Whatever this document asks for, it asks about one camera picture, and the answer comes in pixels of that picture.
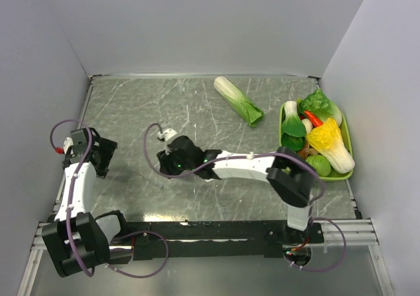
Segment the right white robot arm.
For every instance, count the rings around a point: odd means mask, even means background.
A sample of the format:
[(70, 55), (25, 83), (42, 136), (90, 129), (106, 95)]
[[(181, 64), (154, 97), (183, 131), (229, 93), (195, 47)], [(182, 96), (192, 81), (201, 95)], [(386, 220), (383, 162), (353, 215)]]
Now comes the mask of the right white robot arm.
[(320, 180), (315, 168), (294, 151), (279, 147), (266, 154), (202, 150), (185, 135), (167, 129), (157, 135), (159, 173), (168, 179), (195, 175), (203, 180), (249, 179), (266, 182), (287, 205), (287, 237), (302, 242), (310, 233), (311, 189)]

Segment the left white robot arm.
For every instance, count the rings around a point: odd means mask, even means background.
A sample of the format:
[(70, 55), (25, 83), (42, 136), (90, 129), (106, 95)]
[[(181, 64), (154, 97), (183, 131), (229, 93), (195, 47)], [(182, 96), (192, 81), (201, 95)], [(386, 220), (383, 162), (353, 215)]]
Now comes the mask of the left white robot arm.
[(68, 239), (67, 226), (75, 249), (86, 268), (94, 268), (110, 260), (110, 243), (121, 245), (129, 238), (130, 229), (120, 211), (110, 211), (94, 218), (93, 184), (105, 178), (117, 142), (99, 135), (94, 128), (78, 129), (64, 143), (65, 185), (62, 203), (54, 221), (41, 232), (52, 263), (61, 277), (82, 271)]

